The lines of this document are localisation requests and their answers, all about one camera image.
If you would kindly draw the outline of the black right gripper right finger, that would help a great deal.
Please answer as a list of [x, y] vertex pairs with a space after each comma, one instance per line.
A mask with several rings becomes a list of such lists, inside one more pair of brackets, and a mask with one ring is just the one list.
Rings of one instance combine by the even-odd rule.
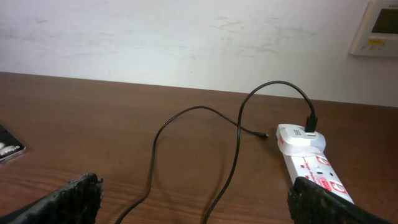
[[295, 179], [287, 203], [295, 224], [390, 224], [304, 177]]

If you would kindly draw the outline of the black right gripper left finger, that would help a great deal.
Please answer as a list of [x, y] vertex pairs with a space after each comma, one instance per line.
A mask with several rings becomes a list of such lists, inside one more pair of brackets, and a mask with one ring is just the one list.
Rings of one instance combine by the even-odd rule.
[[8, 224], [94, 224], [103, 179], [87, 173], [78, 180], [1, 217]]

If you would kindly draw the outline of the black smartphone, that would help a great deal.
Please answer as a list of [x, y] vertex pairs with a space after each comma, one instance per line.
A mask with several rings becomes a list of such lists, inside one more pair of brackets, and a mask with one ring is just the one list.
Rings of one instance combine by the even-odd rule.
[[26, 147], [4, 126], [1, 126], [1, 163], [25, 153]]

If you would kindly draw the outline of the white USB charger adapter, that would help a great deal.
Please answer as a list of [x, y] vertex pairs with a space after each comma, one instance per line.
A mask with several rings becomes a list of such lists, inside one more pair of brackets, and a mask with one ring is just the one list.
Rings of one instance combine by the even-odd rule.
[[318, 133], [306, 133], [303, 126], [279, 124], [276, 131], [277, 144], [286, 156], [306, 157], [323, 153], [326, 148], [325, 137]]

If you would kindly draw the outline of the white power strip red labels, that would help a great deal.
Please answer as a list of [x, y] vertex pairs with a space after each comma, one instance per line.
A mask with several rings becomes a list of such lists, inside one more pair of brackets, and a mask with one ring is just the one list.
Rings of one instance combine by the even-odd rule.
[[354, 203], [323, 153], [287, 155], [283, 152], [282, 155], [292, 183], [297, 177], [304, 177], [346, 201]]

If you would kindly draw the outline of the white wall thermostat panel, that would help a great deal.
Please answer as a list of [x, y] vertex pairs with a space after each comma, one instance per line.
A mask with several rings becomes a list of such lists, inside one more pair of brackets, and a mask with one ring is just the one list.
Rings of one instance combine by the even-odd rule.
[[397, 57], [397, 0], [369, 2], [349, 53]]

